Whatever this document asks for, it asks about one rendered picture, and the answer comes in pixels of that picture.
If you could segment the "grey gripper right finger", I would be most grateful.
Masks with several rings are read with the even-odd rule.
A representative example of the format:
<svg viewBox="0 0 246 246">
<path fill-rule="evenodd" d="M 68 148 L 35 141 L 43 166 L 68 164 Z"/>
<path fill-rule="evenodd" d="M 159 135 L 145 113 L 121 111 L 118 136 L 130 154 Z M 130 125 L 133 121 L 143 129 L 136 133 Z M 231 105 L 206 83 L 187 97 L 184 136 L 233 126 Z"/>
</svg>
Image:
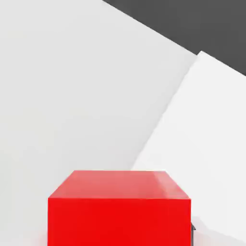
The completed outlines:
<svg viewBox="0 0 246 246">
<path fill-rule="evenodd" d="M 246 246 L 242 240 L 210 230 L 197 216 L 192 216 L 194 230 L 194 246 Z"/>
</svg>

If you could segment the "small red cube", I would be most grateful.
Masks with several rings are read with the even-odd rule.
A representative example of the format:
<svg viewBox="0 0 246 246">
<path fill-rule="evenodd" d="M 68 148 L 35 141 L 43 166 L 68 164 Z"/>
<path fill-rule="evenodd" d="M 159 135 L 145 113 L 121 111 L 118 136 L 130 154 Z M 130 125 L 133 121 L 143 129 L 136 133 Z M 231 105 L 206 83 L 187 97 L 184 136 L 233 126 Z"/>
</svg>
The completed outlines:
<svg viewBox="0 0 246 246">
<path fill-rule="evenodd" d="M 48 198 L 47 246 L 191 246 L 191 225 L 161 171 L 74 171 Z"/>
</svg>

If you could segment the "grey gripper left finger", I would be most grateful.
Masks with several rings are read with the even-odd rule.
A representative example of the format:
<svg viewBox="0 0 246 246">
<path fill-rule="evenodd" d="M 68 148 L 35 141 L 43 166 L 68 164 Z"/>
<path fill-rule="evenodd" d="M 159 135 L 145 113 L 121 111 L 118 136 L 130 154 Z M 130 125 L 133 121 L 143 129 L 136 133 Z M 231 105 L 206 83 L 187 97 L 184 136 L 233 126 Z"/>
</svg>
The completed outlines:
<svg viewBox="0 0 246 246">
<path fill-rule="evenodd" d="M 47 246 L 47 229 L 14 228 L 11 230 L 11 246 Z"/>
</svg>

